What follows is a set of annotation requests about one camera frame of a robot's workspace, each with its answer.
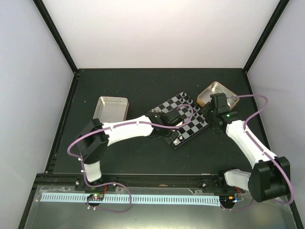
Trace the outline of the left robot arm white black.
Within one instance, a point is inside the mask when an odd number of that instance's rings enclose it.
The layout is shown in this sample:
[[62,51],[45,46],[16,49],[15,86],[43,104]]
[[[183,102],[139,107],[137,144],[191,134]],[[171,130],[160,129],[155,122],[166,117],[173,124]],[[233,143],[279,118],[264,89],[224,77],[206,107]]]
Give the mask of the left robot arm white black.
[[67,152],[71,154],[71,149],[78,147],[80,155],[77,158],[81,161],[85,184],[91,190],[98,190],[102,186],[100,161],[109,146],[136,137],[171,138],[174,130],[184,123],[178,110],[148,112],[135,119],[114,123],[93,119],[71,143]]

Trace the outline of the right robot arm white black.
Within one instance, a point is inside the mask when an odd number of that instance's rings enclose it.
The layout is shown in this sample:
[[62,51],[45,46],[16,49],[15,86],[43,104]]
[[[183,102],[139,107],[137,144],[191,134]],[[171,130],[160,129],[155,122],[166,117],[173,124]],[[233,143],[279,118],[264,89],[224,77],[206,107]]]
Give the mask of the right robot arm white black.
[[228,192],[233,187],[249,191],[256,202],[289,198],[290,205],[295,193],[290,181],[290,162],[286,157],[278,157],[253,134],[248,127],[248,119],[241,120],[238,112],[232,112],[224,93],[212,94],[210,101],[201,109],[207,123],[216,133],[224,132],[241,149],[251,164],[252,171],[231,169],[217,179],[217,188]]

